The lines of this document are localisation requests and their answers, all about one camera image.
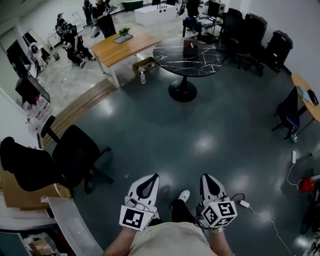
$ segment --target wrist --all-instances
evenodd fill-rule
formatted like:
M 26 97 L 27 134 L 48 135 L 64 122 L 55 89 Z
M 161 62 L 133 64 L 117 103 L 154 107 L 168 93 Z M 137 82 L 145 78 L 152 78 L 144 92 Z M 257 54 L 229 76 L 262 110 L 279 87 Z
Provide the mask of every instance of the wrist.
M 220 226 L 218 228 L 209 229 L 209 233 L 212 234 L 212 235 L 216 235 L 216 234 L 222 233 L 224 230 L 225 230 L 225 227 L 224 226 Z

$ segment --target black marble table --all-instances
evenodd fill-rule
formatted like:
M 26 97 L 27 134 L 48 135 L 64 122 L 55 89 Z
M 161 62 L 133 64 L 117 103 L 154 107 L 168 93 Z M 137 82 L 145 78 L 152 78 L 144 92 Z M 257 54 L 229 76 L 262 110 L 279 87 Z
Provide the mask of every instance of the black marble table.
M 184 54 L 185 41 L 198 46 L 197 54 Z M 183 76 L 182 81 L 174 81 L 169 86 L 170 96 L 179 102 L 192 101 L 197 96 L 197 88 L 187 77 L 210 76 L 221 68 L 218 51 L 197 39 L 176 37 L 158 43 L 153 49 L 153 58 L 163 69 Z

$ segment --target dark gray floor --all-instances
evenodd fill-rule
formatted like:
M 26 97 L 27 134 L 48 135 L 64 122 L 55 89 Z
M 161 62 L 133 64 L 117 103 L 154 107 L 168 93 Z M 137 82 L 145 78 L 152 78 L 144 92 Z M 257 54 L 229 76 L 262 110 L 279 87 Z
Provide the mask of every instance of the dark gray floor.
M 201 200 L 200 176 L 208 173 L 230 196 L 245 193 L 256 212 L 275 221 L 292 255 L 301 255 L 294 240 L 309 194 L 301 195 L 286 177 L 291 151 L 298 155 L 313 151 L 320 133 L 319 126 L 312 125 L 291 144 L 283 140 L 286 129 L 271 131 L 279 123 L 273 117 L 276 106 L 293 88 L 290 76 L 265 68 L 260 78 L 226 61 L 212 76 L 189 79 L 198 95 L 186 103 L 168 94 L 168 85 L 176 79 L 157 67 L 146 74 L 146 84 L 133 80 L 76 122 L 101 149 L 106 145 L 113 149 L 113 160 L 103 171 L 114 184 L 95 175 L 91 194 L 84 193 L 83 185 L 74 190 L 92 235 L 103 249 L 112 242 L 121 229 L 120 208 L 131 183 L 149 174 L 160 175 L 156 206 L 164 221 L 170 220 L 171 201 L 184 189 L 191 191 L 187 206 L 194 213 Z M 308 118 L 304 114 L 301 123 Z M 304 171 L 295 166 L 291 182 Z M 270 222 L 239 205 L 237 211 L 225 231 L 237 255 L 289 255 Z

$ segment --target potted plant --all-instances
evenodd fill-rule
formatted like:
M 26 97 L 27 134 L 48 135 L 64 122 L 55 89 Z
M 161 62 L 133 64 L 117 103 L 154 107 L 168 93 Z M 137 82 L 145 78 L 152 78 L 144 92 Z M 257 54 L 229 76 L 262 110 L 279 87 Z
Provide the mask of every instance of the potted plant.
M 130 30 L 130 27 L 124 27 L 123 29 L 119 30 L 119 35 L 121 37 L 126 37 L 129 35 L 129 30 Z

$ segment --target white sneaker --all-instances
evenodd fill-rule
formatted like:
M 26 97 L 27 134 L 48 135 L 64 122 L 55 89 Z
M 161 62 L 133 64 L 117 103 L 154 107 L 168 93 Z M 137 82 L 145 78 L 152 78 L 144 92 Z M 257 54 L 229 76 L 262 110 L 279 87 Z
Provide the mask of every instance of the white sneaker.
M 190 197 L 190 191 L 184 190 L 181 192 L 178 199 L 181 199 L 182 201 L 186 202 L 189 199 L 189 197 Z
M 86 62 L 84 60 L 81 61 L 80 67 L 83 68 L 85 66 Z

